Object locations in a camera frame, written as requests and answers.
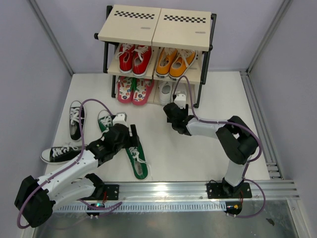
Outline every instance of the metal floor plate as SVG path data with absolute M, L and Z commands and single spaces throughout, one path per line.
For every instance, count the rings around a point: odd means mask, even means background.
M 262 204 L 245 201 L 241 215 L 254 214 Z M 267 201 L 264 211 L 251 219 L 227 217 L 224 212 L 134 212 L 87 217 L 85 213 L 55 213 L 47 224 L 36 229 L 33 238 L 298 238 L 285 200 Z

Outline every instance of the wooden shelf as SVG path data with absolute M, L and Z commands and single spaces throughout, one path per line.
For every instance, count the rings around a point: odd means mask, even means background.
M 152 45 L 208 51 L 211 12 L 162 8 Z
M 135 77 L 133 72 L 124 74 L 124 73 L 122 73 L 120 71 L 119 59 L 115 58 L 115 55 L 120 50 L 120 46 L 121 46 L 121 44 L 118 46 L 117 50 L 115 51 L 115 54 L 114 54 L 113 59 L 111 61 L 110 67 L 108 68 L 108 73 L 112 74 L 112 75 L 117 75 L 117 76 Z M 158 57 L 158 51 L 159 51 L 158 47 L 152 47 L 152 57 L 151 57 L 151 60 L 149 62 L 148 70 L 147 70 L 146 74 L 142 78 L 146 78 L 146 79 L 152 79 L 153 78 L 153 70 L 155 69 L 155 66 L 156 66 L 156 60 L 157 60 L 157 57 Z
M 154 100 L 153 100 L 154 104 L 159 104 L 159 105 L 160 105 L 160 101 L 159 101 L 159 84 L 160 83 L 161 83 L 161 81 L 157 81 L 155 97 L 154 97 Z M 186 90 L 187 90 L 186 103 L 188 104 L 189 108 L 192 108 L 192 106 L 190 104 L 190 96 L 189 96 L 189 90 L 188 90 L 187 83 L 185 84 L 185 86 L 186 86 Z M 193 104 L 195 104 L 196 103 L 195 85 L 191 85 L 191 89 L 192 89 L 192 96 L 193 96 Z
M 155 94 L 156 94 L 157 84 L 158 84 L 158 82 L 156 80 L 154 80 L 154 86 L 152 88 L 151 94 L 149 95 L 147 103 L 154 103 L 154 97 L 155 97 Z
M 185 76 L 188 77 L 190 84 L 200 84 L 200 78 L 202 75 L 203 56 L 202 56 L 201 51 L 198 51 L 197 55 L 198 56 L 197 56 L 195 62 L 193 63 L 193 65 L 185 73 Z M 176 82 L 175 80 L 171 79 L 169 76 L 167 76 L 165 78 L 158 77 L 157 74 L 155 73 L 155 70 L 156 70 L 156 66 L 155 66 L 154 73 L 153 73 L 153 79 L 161 80 L 161 81 Z M 180 80 L 180 82 L 187 83 L 185 78 L 182 78 Z
M 160 9 L 115 4 L 98 34 L 98 39 L 151 46 Z

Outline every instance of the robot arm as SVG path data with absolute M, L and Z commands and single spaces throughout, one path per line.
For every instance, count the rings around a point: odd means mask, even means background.
M 131 125 L 132 136 L 126 126 L 126 114 L 117 114 L 113 119 L 113 126 L 102 137 L 91 142 L 83 152 L 80 161 L 78 156 L 56 171 L 34 179 L 25 178 L 20 186 L 14 202 L 20 210 L 27 197 L 44 181 L 77 161 L 66 173 L 57 174 L 43 185 L 29 200 L 22 215 L 31 227 L 43 224 L 53 213 L 63 205 L 83 197 L 98 198 L 104 191 L 103 181 L 95 174 L 88 174 L 79 182 L 75 179 L 89 171 L 96 169 L 111 160 L 122 148 L 137 147 L 139 137 L 135 125 Z
M 229 166 L 222 180 L 222 186 L 224 192 L 229 197 L 232 197 L 243 182 L 243 172 L 248 159 L 259 146 L 256 140 L 247 131 L 237 126 L 200 122 L 194 116 L 188 115 L 188 107 L 180 109 L 177 104 L 170 103 L 163 109 L 167 115 L 168 122 L 172 123 L 172 128 L 178 133 L 189 136 L 202 135 L 220 141 L 229 158 Z M 248 128 L 237 116 L 233 116 L 228 121 Z

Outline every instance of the orange sneaker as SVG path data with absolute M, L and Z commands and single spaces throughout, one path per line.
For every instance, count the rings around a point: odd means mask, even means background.
M 177 50 L 175 48 L 163 48 L 157 63 L 156 74 L 158 77 L 164 78 L 168 76 L 169 69 L 176 57 L 176 54 Z
M 169 77 L 173 80 L 179 79 L 196 59 L 196 51 L 178 50 L 178 55 L 169 70 Z

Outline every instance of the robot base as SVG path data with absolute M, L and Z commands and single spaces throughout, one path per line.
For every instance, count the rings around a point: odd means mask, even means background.
M 228 196 L 227 193 L 224 192 L 222 183 L 207 183 L 207 195 L 208 199 L 226 199 L 226 198 L 240 198 L 240 191 L 243 193 L 243 198 L 252 198 L 252 192 L 250 189 L 250 185 L 247 182 L 242 182 L 240 184 L 239 189 L 232 194 L 232 196 Z

